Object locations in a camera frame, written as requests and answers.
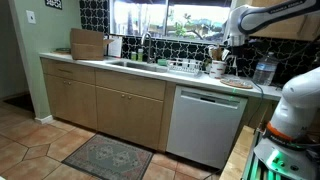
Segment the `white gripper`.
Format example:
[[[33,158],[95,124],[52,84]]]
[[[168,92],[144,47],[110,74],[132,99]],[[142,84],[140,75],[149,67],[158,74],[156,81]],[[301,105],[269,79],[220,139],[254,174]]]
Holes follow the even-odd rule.
[[[244,34],[234,34],[229,32],[224,40],[224,44],[231,47],[242,46],[245,44],[246,36]]]

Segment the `robot base with green lights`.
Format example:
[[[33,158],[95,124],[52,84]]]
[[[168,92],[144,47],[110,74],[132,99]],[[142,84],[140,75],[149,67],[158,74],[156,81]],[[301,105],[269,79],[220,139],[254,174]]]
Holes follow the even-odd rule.
[[[255,131],[241,180],[320,180],[319,165],[306,150],[282,148]]]

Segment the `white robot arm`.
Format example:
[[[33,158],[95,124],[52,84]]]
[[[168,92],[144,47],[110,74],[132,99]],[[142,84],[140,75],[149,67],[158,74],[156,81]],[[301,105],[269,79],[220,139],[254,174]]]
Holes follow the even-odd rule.
[[[267,26],[296,16],[316,12],[320,0],[286,0],[269,7],[241,5],[229,13],[229,46],[242,46],[247,37]],[[295,76],[282,89],[280,101],[268,122],[270,137],[294,141],[306,134],[320,102],[320,68]]]

